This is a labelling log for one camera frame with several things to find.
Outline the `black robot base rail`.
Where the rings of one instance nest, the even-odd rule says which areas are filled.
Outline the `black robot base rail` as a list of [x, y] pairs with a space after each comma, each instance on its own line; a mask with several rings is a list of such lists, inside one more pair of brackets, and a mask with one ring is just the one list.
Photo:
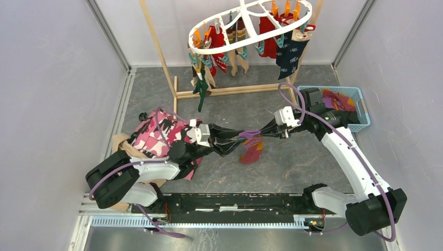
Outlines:
[[172, 223], [292, 223], [294, 216], [330, 216], [300, 193], [167, 193], [145, 208], [168, 214]]

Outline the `purple maroon striped sock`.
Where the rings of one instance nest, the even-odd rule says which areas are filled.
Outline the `purple maroon striped sock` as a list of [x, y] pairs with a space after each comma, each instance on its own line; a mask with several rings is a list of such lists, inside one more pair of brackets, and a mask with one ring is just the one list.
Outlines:
[[239, 134], [241, 138], [246, 139], [243, 145], [246, 152], [239, 158], [242, 164], [252, 164], [257, 162], [263, 151], [263, 137], [260, 136], [261, 131], [243, 131]]

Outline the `navy santa hat sock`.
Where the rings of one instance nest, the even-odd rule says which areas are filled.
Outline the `navy santa hat sock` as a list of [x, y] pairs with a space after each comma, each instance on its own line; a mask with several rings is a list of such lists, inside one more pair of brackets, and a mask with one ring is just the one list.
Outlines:
[[298, 69], [300, 57], [302, 56], [303, 51], [306, 48], [315, 30], [316, 25], [307, 24], [304, 32], [300, 31], [300, 27], [292, 31], [290, 52], [294, 54], [294, 57], [291, 59], [291, 61], [295, 63], [296, 70]]

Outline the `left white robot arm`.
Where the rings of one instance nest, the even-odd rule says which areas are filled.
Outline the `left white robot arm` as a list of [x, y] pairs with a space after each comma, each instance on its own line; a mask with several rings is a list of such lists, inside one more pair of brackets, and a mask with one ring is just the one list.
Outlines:
[[100, 209], [124, 202], [158, 213], [164, 207], [164, 199], [154, 180], [185, 178], [198, 167], [198, 159], [211, 153], [226, 156], [248, 139], [245, 131], [213, 123], [192, 127], [190, 136], [190, 142], [172, 142], [163, 158], [137, 158], [123, 150], [115, 152], [86, 175], [91, 189], [89, 198]]

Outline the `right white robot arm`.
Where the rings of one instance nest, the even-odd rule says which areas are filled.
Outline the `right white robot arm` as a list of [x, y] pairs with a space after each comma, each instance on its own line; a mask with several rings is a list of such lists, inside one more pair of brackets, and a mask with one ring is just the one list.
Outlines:
[[344, 119], [344, 112], [327, 108], [321, 88], [296, 90], [299, 105], [275, 112], [275, 118], [261, 129], [261, 136], [287, 138], [309, 131], [330, 151], [348, 179], [353, 195], [338, 192], [326, 184], [304, 189], [302, 208], [308, 213], [329, 210], [344, 217], [359, 236], [375, 233], [388, 242], [396, 238], [395, 224], [400, 219], [407, 196], [393, 189], [372, 167], [356, 144]]

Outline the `red santa sock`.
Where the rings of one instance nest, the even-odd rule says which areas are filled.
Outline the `red santa sock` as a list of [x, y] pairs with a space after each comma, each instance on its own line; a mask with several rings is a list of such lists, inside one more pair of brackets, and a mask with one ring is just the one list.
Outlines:
[[293, 13], [288, 13], [287, 16], [284, 16], [285, 13], [282, 13], [281, 15], [279, 15], [279, 17], [277, 18], [277, 21], [279, 22], [279, 24], [283, 27], [283, 26], [288, 26], [290, 24], [295, 23], [296, 21], [299, 20], [298, 17], [294, 18]]
[[[259, 33], [267, 33], [275, 30], [274, 24], [269, 20], [268, 17], [260, 17], [259, 22]], [[274, 38], [268, 38], [264, 40], [264, 48], [263, 53], [260, 55], [261, 57], [268, 57], [272, 59], [276, 59], [277, 55], [277, 43]]]

